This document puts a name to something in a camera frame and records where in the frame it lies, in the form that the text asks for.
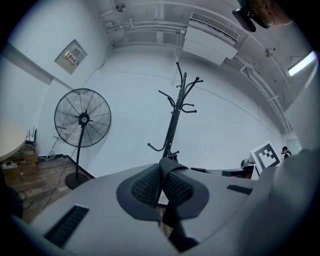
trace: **air conditioner vent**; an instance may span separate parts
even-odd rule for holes
[[[210,27],[213,27],[214,29],[221,31],[222,33],[226,34],[227,36],[231,37],[232,39],[238,41],[239,35],[236,32],[234,32],[233,30],[231,30],[227,26],[221,24],[220,22],[218,22],[212,18],[203,16],[198,13],[192,13],[191,20],[194,20],[194,21],[200,22],[200,23],[204,23]]]

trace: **person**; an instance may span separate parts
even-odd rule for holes
[[[253,19],[262,27],[288,25],[292,19],[274,0],[246,0]]]
[[[286,146],[282,148],[282,155],[284,155],[283,159],[288,159],[291,157],[291,152],[288,150]]]

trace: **round table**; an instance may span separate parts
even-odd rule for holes
[[[26,132],[20,125],[0,117],[0,162],[22,148],[26,138]]]

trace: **standing fan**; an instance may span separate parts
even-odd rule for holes
[[[106,100],[90,89],[75,89],[60,99],[54,113],[57,133],[66,143],[78,147],[75,173],[65,177],[65,184],[75,189],[88,180],[79,173],[80,148],[90,147],[103,139],[111,124]]]

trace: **fan guard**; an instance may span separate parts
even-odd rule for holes
[[[59,136],[73,147],[78,147],[84,125],[81,148],[90,147],[108,132],[110,107],[99,93],[86,88],[75,89],[63,96],[56,106],[54,125]]]

